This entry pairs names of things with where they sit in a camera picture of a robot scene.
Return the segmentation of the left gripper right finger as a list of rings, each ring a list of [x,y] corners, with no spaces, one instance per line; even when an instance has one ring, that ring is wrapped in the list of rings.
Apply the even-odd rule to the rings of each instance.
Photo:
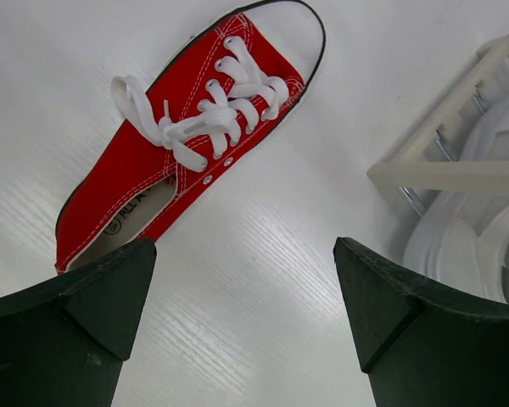
[[[341,237],[333,249],[378,406],[509,406],[509,304],[448,287]]]

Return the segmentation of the white sneaker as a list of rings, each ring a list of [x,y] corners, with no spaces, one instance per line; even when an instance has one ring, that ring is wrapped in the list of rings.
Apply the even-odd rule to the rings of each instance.
[[[509,95],[473,127],[462,161],[509,160]],[[509,197],[442,191],[406,245],[404,267],[509,304]]]

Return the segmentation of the red canvas sneaker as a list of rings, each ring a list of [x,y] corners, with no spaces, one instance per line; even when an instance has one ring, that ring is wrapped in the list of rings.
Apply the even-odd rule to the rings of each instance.
[[[56,271],[159,239],[293,111],[325,45],[307,3],[259,1],[191,37],[151,86],[115,77],[123,121],[59,213]]]

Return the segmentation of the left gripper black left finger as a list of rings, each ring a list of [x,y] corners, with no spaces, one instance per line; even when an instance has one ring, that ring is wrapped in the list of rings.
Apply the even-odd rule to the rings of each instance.
[[[0,406],[109,406],[129,360],[156,247],[138,238],[0,298]]]

